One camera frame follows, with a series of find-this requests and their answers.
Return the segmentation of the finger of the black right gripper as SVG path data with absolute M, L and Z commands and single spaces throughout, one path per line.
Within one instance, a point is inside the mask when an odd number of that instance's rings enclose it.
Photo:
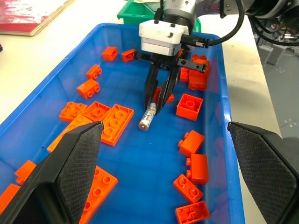
M 179 68 L 172 68 L 166 81 L 163 82 L 156 105 L 156 115 L 161 111 L 171 96 L 176 84 Z
M 147 109 L 149 105 L 152 103 L 158 81 L 157 75 L 160 70 L 160 63 L 152 63 L 145 81 L 144 88 L 144 108 Z

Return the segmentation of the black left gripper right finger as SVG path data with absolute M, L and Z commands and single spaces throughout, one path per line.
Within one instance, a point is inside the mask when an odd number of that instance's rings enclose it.
M 299 222 L 299 150 L 274 132 L 230 122 L 243 179 L 268 224 Z

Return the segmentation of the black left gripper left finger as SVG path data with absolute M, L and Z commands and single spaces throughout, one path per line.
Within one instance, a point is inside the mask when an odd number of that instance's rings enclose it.
M 92 186 L 103 122 L 68 131 L 36 165 L 0 216 L 2 224 L 77 224 Z

